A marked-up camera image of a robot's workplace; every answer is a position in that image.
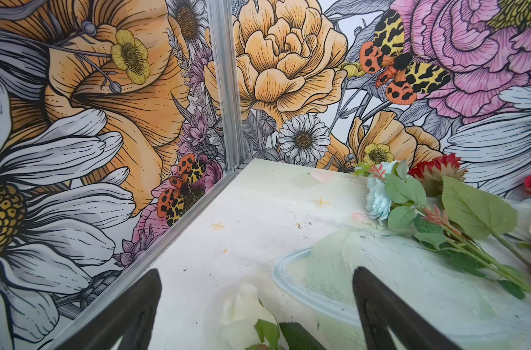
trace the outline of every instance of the white daisy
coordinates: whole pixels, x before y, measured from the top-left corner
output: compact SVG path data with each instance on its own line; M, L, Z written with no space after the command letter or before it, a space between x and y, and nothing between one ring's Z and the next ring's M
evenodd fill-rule
M322 159L330 144L328 127L312 114L288 120L279 129L279 135L281 150L300 164Z
M72 294L91 277L81 265L100 265L114 253L101 228L127 220L135 203L117 186L118 169L100 183L34 195L37 186L77 179L105 165L122 147L122 136L98 135L100 110L54 122L36 138L6 148L11 131L7 91L0 85L0 349L13 337L39 342L59 320L49 293Z
M445 153L456 153L468 169L465 182L503 197L521 200L531 175L531 86L512 87L499 98L519 112L501 113L464 125L449 138Z
M180 26L190 52L190 62L205 43L205 29L209 27L205 0L166 0L168 13Z

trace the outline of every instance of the moth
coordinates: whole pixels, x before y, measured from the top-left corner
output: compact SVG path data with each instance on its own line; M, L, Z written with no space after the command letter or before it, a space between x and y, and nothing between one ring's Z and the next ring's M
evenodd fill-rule
M450 82L450 74L437 64L414 62L412 52L404 52L404 24L396 10L388 10L375 27L374 40L361 46L359 62L369 74L384 72L376 79L378 88L386 88L388 101L410 105L417 94L428 94Z
M189 153L178 162L178 174L168 181L173 189L165 189L157 202L158 217L166 217L166 223L172 226L203 195L203 190L192 185L202 178L206 164L198 161L195 154Z

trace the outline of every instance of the wallpaper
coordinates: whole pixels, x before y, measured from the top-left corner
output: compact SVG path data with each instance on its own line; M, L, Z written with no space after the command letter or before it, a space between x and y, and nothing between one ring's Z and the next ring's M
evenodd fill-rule
M52 340L223 176L203 0L0 0L0 349Z
M353 172L455 153L466 182L528 196L531 0L231 4L247 157Z

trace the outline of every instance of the yellow star drawing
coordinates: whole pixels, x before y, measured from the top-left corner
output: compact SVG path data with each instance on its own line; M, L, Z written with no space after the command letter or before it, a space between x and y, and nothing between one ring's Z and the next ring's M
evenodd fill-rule
M222 222L220 223L214 223L212 224L211 226L213 226L215 228L215 230L220 230L221 228L225 228L223 225L221 225Z
M320 200L315 200L318 203L318 206L321 207L323 204L330 204L330 202L324 201L324 197L320 197Z

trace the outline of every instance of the blue artificial rose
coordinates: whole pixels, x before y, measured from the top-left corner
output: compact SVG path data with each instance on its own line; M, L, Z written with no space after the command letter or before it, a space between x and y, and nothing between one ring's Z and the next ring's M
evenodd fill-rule
M392 172L392 168L394 168L396 163L398 161L383 162L382 168L386 173ZM388 219L392 201L384 190L384 181L380 178L375 178L373 174L368 176L367 187L369 189L367 195L368 217L371 219L378 218L378 222L382 225L382 221Z

